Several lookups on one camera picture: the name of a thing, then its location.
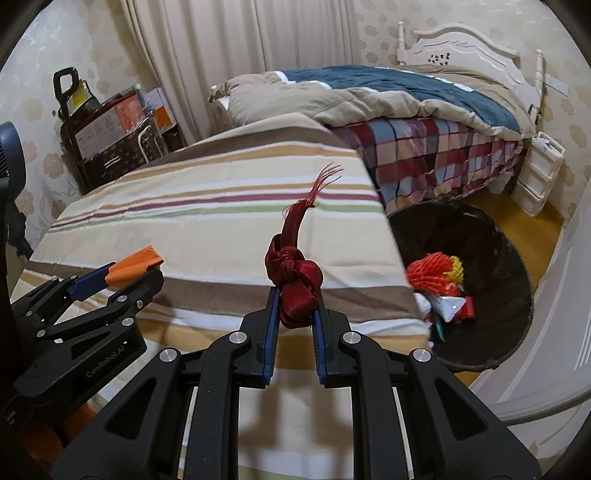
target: white drawer unit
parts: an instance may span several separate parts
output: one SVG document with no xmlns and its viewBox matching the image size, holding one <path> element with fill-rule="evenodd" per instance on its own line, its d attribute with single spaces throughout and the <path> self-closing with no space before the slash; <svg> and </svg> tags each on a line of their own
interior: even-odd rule
<svg viewBox="0 0 591 480">
<path fill-rule="evenodd" d="M 544 132 L 532 139 L 512 195 L 529 215 L 537 215 L 544 207 L 564 161 L 564 152 L 564 147 Z"/>
<path fill-rule="evenodd" d="M 547 199 L 539 198 L 528 187 L 520 181 L 515 184 L 511 197 L 515 202 L 525 210 L 528 215 L 535 217 L 544 208 Z"/>
<path fill-rule="evenodd" d="M 519 174 L 519 181 L 535 193 L 539 198 L 544 198 L 550 194 L 550 190 L 554 186 L 558 171 L 555 171 L 552 177 L 545 175 L 533 163 L 524 162 L 521 173 Z"/>
<path fill-rule="evenodd" d="M 565 149 L 544 132 L 531 140 L 527 161 L 536 166 L 547 177 L 554 178 L 564 160 Z"/>
</svg>

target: white headboard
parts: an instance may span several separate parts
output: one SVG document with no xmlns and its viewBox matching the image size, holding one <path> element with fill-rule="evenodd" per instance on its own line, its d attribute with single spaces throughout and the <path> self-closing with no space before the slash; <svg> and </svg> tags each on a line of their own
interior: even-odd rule
<svg viewBox="0 0 591 480">
<path fill-rule="evenodd" d="M 535 86 L 532 87 L 514 62 L 519 53 L 499 45 L 473 27 L 448 23 L 433 30 L 414 32 L 418 40 L 407 50 L 404 24 L 398 23 L 398 64 L 457 65 L 482 72 L 508 86 L 536 122 L 544 88 L 544 54 L 541 50 L 537 50 Z"/>
</svg>

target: checkered bedspread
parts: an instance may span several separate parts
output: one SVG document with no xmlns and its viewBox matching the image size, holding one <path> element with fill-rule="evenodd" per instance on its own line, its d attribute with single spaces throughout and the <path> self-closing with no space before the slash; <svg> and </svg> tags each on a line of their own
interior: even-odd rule
<svg viewBox="0 0 591 480">
<path fill-rule="evenodd" d="M 387 214 L 469 195 L 515 165 L 524 146 L 437 118 L 378 118 L 332 131 L 365 162 Z"/>
</svg>

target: patterned wallpaper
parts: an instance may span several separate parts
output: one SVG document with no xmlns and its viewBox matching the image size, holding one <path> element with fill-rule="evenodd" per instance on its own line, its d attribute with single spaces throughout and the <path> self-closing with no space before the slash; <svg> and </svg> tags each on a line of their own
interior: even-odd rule
<svg viewBox="0 0 591 480">
<path fill-rule="evenodd" d="M 362 58 L 368 65 L 397 64 L 398 22 L 412 30 L 447 22 L 471 25 L 519 51 L 521 70 L 533 82 L 535 51 L 544 52 L 545 71 L 569 86 L 569 96 L 548 87 L 540 128 L 566 147 L 550 202 L 569 218 L 591 177 L 591 68 L 552 11 L 540 0 L 355 0 Z"/>
<path fill-rule="evenodd" d="M 35 248 L 71 202 L 78 186 L 64 162 L 53 73 L 74 66 L 104 100 L 134 83 L 153 87 L 122 15 L 119 0 L 54 0 L 22 36 L 0 72 L 0 122 L 16 126 L 27 165 L 17 199 Z"/>
</svg>

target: trash can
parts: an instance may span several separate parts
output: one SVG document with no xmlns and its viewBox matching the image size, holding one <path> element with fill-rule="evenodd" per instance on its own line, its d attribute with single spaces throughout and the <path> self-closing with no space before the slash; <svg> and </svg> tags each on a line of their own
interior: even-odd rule
<svg viewBox="0 0 591 480">
<path fill-rule="evenodd" d="M 498 367 L 524 340 L 533 315 L 530 281 L 517 249 L 485 212 L 455 201 L 410 205 L 389 221 L 406 267 L 433 252 L 456 255 L 464 267 L 475 319 L 465 326 L 446 323 L 446 341 L 435 343 L 433 354 L 453 371 Z"/>
</svg>

